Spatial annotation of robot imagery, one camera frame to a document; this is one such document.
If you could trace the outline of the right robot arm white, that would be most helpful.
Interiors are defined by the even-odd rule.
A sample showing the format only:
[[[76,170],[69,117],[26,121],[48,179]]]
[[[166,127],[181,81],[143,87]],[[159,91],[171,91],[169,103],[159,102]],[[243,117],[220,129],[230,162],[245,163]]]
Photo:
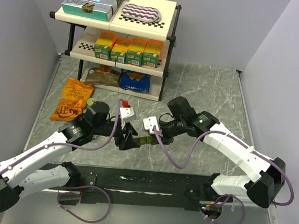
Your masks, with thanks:
[[[225,125],[207,111],[197,113],[184,97],[168,102],[173,120],[159,121],[157,117],[143,120],[146,130],[156,136],[164,147],[163,138],[187,134],[203,142],[230,159],[244,171],[244,175],[230,176],[213,174],[204,187],[204,196],[216,200],[221,195],[248,197],[261,208],[268,208],[282,189],[286,180],[283,176],[285,162],[279,157],[271,159],[257,152],[228,130]]]

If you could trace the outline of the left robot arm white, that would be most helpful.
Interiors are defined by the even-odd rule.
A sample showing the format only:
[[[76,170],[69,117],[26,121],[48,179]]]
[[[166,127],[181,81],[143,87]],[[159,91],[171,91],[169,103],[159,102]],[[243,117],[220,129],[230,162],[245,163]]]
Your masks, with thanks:
[[[86,111],[66,122],[43,142],[29,150],[0,162],[0,213],[13,207],[20,199],[52,187],[73,190],[78,187],[80,172],[72,163],[43,170],[52,159],[76,149],[87,150],[85,145],[95,136],[107,140],[92,150],[105,147],[111,140],[119,150],[137,148],[133,138],[137,132],[131,125],[136,115],[127,101],[118,100],[115,120],[109,118],[110,107],[102,101],[88,106]]]

